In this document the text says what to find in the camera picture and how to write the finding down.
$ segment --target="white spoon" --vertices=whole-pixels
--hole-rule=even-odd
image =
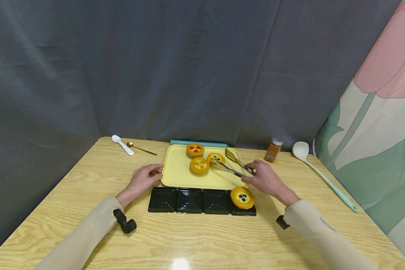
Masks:
[[[308,157],[308,153],[309,153],[309,145],[305,142],[296,142],[294,144],[294,146],[292,147],[292,153],[294,154],[295,157],[297,157],[299,160],[303,161],[304,163],[306,163],[309,167],[311,167],[316,174],[319,175],[319,177],[321,177],[324,182],[336,193],[336,195],[339,196],[339,198],[349,207],[351,208],[351,210],[353,210],[354,212],[358,212],[359,210],[357,209],[357,207],[353,204],[353,202],[350,201],[350,199],[348,199],[347,196],[345,196],[344,193],[342,193],[342,191],[338,190],[338,188],[333,185],[332,182],[330,182],[329,179],[327,179],[327,177],[325,177],[317,168],[315,168],[312,164],[310,164],[307,160]]]
[[[111,137],[112,141],[115,143],[118,143],[119,145],[121,145],[121,147],[123,147],[123,149],[126,151],[126,153],[129,156],[133,156],[135,153],[131,150],[131,148],[127,147],[122,141],[121,141],[121,137],[117,136],[117,135],[113,135]]]

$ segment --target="spice jar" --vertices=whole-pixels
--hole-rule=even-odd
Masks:
[[[270,145],[265,153],[264,160],[273,163],[277,154],[281,150],[283,141],[281,139],[272,138]]]

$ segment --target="wood grain surface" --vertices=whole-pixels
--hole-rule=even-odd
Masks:
[[[167,142],[123,141],[158,156],[138,149],[128,156],[110,137],[99,139],[0,247],[0,270],[33,269],[99,202],[119,193],[134,170],[163,163],[169,146]],[[261,150],[237,150],[245,163],[264,155]],[[316,157],[308,160],[349,196]],[[380,270],[405,270],[405,257],[369,216],[360,207],[359,213],[351,211],[307,165],[290,153],[279,153],[273,168]],[[148,191],[126,209],[137,230],[125,235],[115,226],[84,269],[327,269],[293,228],[282,230],[277,225],[283,205],[250,189],[256,217],[149,213]]]

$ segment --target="gray curtain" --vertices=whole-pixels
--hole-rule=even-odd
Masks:
[[[0,0],[0,244],[100,136],[311,142],[398,0]]]

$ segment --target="beige jacket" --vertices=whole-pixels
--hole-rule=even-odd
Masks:
[[[123,208],[114,197],[104,199],[57,245],[35,270],[81,270],[102,238],[116,225],[113,210]],[[285,209],[284,221],[301,233],[330,269],[376,270],[310,203],[301,199]]]

